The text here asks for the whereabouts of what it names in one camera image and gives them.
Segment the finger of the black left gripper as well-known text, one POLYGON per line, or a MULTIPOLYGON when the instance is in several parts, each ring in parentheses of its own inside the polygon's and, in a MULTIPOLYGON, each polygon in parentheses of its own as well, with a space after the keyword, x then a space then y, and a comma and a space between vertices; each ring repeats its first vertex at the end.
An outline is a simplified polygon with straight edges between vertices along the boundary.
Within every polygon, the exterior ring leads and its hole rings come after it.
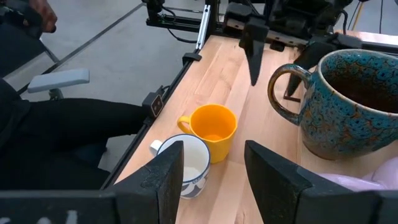
MULTIPOLYGON (((315 36, 315 40, 308 43, 300 56, 294 61, 294 64, 306 70, 314 67, 323 56, 336 50, 333 41, 337 37, 338 34, 331 34, 325 37, 315 36)), ((291 73, 285 95, 292 96, 299 87, 301 81, 300 77, 291 73)))
POLYGON ((248 66, 251 85, 255 86, 261 69, 262 55, 265 40, 269 32, 263 19, 251 17, 243 28, 243 35, 239 41, 239 46, 244 49, 248 66))

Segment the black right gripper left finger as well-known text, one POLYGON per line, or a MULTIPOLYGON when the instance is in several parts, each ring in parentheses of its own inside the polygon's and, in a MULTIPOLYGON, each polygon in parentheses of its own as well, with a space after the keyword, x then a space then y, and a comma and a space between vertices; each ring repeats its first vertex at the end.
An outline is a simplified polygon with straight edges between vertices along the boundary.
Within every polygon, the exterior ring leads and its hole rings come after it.
POLYGON ((109 188, 111 224, 175 224, 183 180, 183 142, 176 141, 146 165, 109 188))

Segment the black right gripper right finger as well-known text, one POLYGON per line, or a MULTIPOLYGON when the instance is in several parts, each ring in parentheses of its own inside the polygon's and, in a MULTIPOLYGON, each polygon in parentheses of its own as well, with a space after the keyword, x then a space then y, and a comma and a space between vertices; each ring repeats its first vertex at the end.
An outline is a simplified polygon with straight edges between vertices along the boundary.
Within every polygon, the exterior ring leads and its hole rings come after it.
POLYGON ((299 166, 253 140, 245 141, 244 161, 264 224, 294 224, 300 194, 312 186, 299 166))

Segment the white mug blue pattern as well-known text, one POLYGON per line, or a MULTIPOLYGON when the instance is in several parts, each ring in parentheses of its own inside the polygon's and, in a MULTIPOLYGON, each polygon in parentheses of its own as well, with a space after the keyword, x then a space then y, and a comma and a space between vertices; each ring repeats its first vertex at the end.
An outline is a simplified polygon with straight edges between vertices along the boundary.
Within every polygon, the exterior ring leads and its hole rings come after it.
POLYGON ((205 188, 210 171, 210 150, 203 140, 191 134, 174 135, 164 142, 154 140, 150 144, 153 155, 157 156, 175 141, 183 142, 184 165, 181 198, 197 197, 205 188))

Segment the dark teal speckled mug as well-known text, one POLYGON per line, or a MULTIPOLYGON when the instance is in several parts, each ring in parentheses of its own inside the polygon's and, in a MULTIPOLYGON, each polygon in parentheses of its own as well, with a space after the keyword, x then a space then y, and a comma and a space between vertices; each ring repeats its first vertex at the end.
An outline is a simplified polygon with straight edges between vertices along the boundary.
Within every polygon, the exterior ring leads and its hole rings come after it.
POLYGON ((300 127, 307 149, 323 159, 363 156, 398 140, 398 57, 345 49, 325 55, 313 72, 285 64, 271 75, 267 94, 276 112, 300 127), (285 73, 304 83, 299 113, 276 100, 274 85, 285 73))

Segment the yellow faceted mug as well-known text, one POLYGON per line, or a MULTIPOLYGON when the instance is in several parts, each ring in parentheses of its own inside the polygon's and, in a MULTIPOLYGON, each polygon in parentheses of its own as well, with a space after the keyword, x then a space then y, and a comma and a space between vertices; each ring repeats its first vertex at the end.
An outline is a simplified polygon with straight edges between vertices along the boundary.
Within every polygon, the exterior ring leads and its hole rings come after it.
POLYGON ((210 150, 211 163, 223 161, 232 147, 238 127, 235 114, 219 104, 198 107, 190 116, 177 120, 178 128, 203 140, 210 150))

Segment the lavender ribbed mug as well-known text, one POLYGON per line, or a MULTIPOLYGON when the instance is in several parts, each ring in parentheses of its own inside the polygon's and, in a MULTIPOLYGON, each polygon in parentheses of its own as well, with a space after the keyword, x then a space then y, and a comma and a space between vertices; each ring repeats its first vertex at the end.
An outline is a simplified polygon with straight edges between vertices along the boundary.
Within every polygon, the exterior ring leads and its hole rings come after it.
POLYGON ((365 190, 398 190, 398 157, 389 159, 374 172, 362 178, 338 174, 318 174, 355 192, 365 190))

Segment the person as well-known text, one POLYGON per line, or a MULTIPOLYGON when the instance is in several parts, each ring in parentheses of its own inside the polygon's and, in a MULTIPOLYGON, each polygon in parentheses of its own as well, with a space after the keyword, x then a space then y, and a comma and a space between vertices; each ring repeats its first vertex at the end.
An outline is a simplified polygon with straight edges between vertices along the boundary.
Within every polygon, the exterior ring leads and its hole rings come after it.
POLYGON ((0 190, 98 190, 108 171, 81 146, 137 134, 145 108, 90 98, 24 100, 0 78, 0 190))

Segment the person's hand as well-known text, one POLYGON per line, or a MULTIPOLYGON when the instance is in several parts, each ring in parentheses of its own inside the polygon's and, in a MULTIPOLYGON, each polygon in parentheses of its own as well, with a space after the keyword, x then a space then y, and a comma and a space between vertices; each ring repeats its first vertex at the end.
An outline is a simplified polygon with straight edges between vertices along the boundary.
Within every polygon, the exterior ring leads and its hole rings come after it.
POLYGON ((54 33, 57 29, 57 15, 47 0, 29 0, 29 6, 42 17, 43 32, 54 33))

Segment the silver aluminium frame post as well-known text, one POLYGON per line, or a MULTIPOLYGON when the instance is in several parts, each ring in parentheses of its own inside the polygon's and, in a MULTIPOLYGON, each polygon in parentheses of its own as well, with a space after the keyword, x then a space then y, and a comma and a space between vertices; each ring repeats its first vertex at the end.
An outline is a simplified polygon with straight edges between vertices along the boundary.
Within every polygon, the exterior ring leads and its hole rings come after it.
POLYGON ((208 21, 210 19, 210 11, 211 6, 209 4, 205 4, 196 43, 197 50, 201 50, 205 44, 206 30, 208 28, 208 21))

